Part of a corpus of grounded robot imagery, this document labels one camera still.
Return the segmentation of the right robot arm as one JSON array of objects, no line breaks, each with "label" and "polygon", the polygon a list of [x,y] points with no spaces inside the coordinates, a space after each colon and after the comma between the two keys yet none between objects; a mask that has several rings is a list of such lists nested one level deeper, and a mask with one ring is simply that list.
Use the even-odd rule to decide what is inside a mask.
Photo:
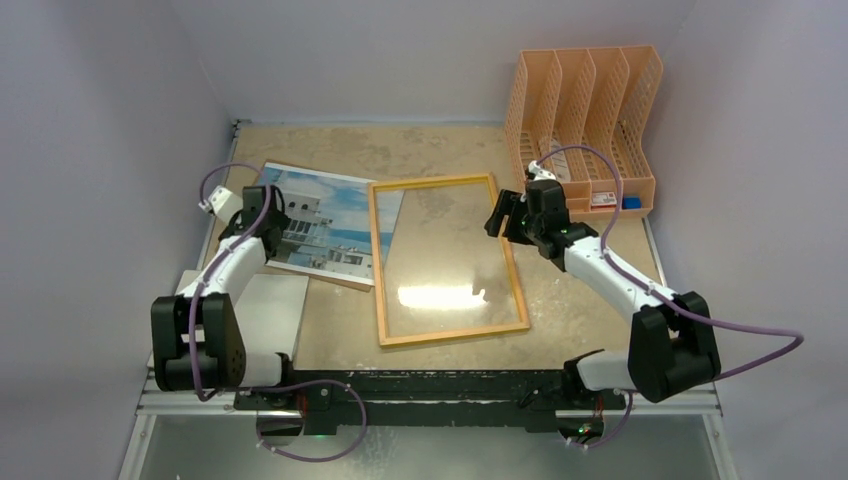
[{"label": "right robot arm", "polygon": [[706,300],[657,284],[609,249],[594,228],[572,221],[556,181],[532,181],[523,193],[501,190],[484,229],[535,246],[630,324],[626,350],[596,350],[565,362],[561,392],[569,404],[584,407],[614,389],[659,403],[721,373],[714,330],[698,320],[709,314]]}]

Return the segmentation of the brown backing board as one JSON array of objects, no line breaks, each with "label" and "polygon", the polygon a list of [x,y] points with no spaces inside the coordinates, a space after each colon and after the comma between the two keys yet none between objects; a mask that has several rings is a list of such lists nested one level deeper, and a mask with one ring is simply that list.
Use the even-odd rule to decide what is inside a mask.
[{"label": "brown backing board", "polygon": [[290,269],[276,268],[276,267],[272,267],[270,264],[265,265],[260,270],[260,273],[261,274],[269,274],[269,275],[301,275],[301,276],[306,276],[310,279],[322,281],[322,282],[325,282],[325,283],[329,283],[329,284],[333,284],[333,285],[336,285],[336,286],[349,288],[349,289],[353,289],[353,290],[357,290],[357,291],[361,291],[361,292],[370,292],[373,289],[373,287],[371,285],[366,285],[366,284],[363,284],[363,283],[357,283],[357,282],[353,282],[353,281],[331,278],[331,277],[322,276],[322,275],[318,275],[318,274],[314,274],[314,273],[303,273],[303,272],[293,271],[293,270],[290,270]]}]

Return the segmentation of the building and sky photo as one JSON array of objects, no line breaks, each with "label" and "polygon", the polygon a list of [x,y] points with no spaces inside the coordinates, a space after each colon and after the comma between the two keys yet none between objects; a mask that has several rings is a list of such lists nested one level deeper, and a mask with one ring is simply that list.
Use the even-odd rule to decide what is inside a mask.
[{"label": "building and sky photo", "polygon": [[369,179],[267,161],[258,182],[281,190],[290,218],[268,264],[374,286]]}]

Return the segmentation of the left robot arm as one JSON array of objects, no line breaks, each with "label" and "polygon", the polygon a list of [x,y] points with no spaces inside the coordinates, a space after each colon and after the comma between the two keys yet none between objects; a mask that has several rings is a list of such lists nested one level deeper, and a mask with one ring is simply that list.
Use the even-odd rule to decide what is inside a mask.
[{"label": "left robot arm", "polygon": [[297,399],[288,354],[249,355],[235,306],[249,281],[276,255],[290,219],[272,185],[244,188],[213,260],[182,291],[150,310],[155,381],[163,391],[194,391],[202,401],[225,390],[259,389],[272,408]]}]

